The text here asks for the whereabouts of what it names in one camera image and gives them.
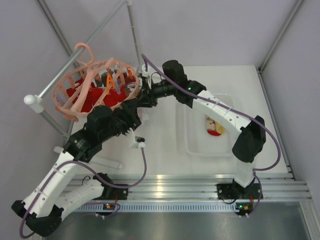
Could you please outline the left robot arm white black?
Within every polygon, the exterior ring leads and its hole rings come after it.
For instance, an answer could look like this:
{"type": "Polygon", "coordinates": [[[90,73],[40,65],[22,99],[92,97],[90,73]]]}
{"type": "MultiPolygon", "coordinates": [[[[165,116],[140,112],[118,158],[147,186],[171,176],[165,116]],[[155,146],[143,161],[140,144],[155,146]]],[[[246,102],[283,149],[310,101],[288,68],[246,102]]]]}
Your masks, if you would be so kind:
{"type": "Polygon", "coordinates": [[[102,144],[119,135],[133,135],[141,125],[138,116],[139,101],[123,101],[112,110],[105,105],[96,106],[87,115],[83,128],[72,134],[51,170],[38,187],[25,199],[16,200],[11,208],[21,217],[19,234],[24,226],[42,237],[51,235],[74,210],[97,198],[108,199],[115,189],[128,190],[130,185],[115,184],[106,173],[98,173],[88,163],[102,150],[102,144]],[[85,168],[93,174],[88,183],[62,195],[78,173],[85,168]]]}

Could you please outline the yellow sock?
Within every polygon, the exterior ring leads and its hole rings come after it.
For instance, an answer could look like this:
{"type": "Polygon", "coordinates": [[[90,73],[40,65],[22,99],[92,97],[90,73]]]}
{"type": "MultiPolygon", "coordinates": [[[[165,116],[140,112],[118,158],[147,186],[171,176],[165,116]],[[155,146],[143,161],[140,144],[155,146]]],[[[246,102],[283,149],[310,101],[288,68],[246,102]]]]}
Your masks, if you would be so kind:
{"type": "Polygon", "coordinates": [[[225,128],[218,122],[215,122],[215,128],[216,128],[216,132],[219,134],[223,134],[226,131],[225,128]]]}

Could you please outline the pink round clip hanger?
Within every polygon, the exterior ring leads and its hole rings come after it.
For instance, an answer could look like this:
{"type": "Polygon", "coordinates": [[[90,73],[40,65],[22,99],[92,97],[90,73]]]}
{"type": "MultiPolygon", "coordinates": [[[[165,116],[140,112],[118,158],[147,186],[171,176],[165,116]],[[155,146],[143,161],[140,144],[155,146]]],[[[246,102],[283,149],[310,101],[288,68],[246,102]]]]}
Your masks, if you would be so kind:
{"type": "Polygon", "coordinates": [[[112,75],[115,83],[115,90],[118,94],[121,93],[121,87],[124,87],[128,93],[125,100],[110,107],[112,110],[118,108],[122,102],[136,98],[141,89],[141,81],[137,77],[136,70],[134,70],[131,65],[118,61],[113,57],[108,60],[96,61],[94,53],[88,44],[79,42],[75,45],[74,49],[78,50],[81,47],[88,50],[91,59],[88,62],[77,59],[76,61],[81,63],[81,66],[66,74],[58,81],[54,87],[52,96],[53,102],[55,103],[55,109],[66,119],[74,122],[78,122],[79,119],[87,117],[88,114],[92,112],[93,108],[97,106],[107,106],[103,102],[104,97],[107,95],[107,93],[104,92],[90,112],[81,112],[91,88],[91,83],[94,83],[96,87],[103,87],[106,89],[107,74],[112,75]],[[75,93],[69,97],[67,89],[74,88],[76,81],[81,78],[83,79],[83,83],[81,83],[75,93]]]}

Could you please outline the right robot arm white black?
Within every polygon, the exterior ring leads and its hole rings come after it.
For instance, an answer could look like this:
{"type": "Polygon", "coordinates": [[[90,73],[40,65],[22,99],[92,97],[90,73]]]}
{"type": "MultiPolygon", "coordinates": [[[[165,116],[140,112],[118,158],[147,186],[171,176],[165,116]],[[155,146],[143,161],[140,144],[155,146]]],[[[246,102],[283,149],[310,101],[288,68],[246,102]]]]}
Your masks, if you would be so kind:
{"type": "Polygon", "coordinates": [[[192,110],[196,110],[222,125],[236,140],[232,153],[237,159],[235,177],[227,191],[233,200],[246,199],[254,192],[255,158],[266,143],[266,127],[262,117],[251,117],[225,105],[207,88],[189,80],[183,66],[177,60],[166,61],[159,70],[145,55],[142,57],[139,77],[143,89],[141,100],[144,107],[155,105],[157,99],[174,96],[192,110]]]}

